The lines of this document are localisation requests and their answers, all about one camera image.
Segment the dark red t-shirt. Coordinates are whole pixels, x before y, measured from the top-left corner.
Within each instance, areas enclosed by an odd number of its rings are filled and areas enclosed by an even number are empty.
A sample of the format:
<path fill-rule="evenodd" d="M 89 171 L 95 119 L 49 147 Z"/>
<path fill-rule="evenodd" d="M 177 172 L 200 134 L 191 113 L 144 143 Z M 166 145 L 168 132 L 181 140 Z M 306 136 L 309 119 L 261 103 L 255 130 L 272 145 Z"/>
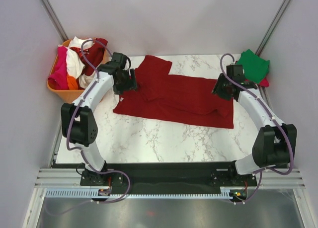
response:
<path fill-rule="evenodd" d="M 137 90 L 120 96 L 113 112 L 187 125 L 234 128 L 233 100 L 212 93 L 215 79 L 171 75 L 171 61 L 146 55 L 135 69 Z"/>

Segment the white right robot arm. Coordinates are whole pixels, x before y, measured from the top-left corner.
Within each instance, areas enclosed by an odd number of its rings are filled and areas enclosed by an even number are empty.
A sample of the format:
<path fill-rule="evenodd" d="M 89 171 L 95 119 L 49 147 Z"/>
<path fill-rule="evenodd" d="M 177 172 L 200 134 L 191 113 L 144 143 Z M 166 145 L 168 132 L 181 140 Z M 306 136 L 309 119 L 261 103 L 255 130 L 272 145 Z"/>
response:
<path fill-rule="evenodd" d="M 219 75 L 212 91 L 225 100 L 235 100 L 249 114 L 258 134 L 251 154 L 235 162 L 235 168 L 227 173 L 228 181 L 239 185 L 245 175 L 263 170 L 275 170 L 278 165 L 289 165 L 282 175 L 291 173 L 294 167 L 297 129 L 279 119 L 260 95 L 258 87 L 246 81 L 241 65 L 228 65 Z"/>

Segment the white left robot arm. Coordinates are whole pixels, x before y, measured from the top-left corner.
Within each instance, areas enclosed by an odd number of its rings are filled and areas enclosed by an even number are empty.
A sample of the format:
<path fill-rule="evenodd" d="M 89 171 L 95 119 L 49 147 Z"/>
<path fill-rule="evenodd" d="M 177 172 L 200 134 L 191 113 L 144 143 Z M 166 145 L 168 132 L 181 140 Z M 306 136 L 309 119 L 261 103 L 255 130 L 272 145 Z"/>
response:
<path fill-rule="evenodd" d="M 107 183 L 109 173 L 95 141 L 98 126 L 94 111 L 109 90 L 122 95 L 137 88 L 131 60 L 122 53 L 113 53 L 109 62 L 97 68 L 84 92 L 72 103 L 64 103 L 61 107 L 62 134 L 67 139 L 67 150 L 80 151 L 86 169 L 93 172 L 92 180 L 98 185 Z"/>

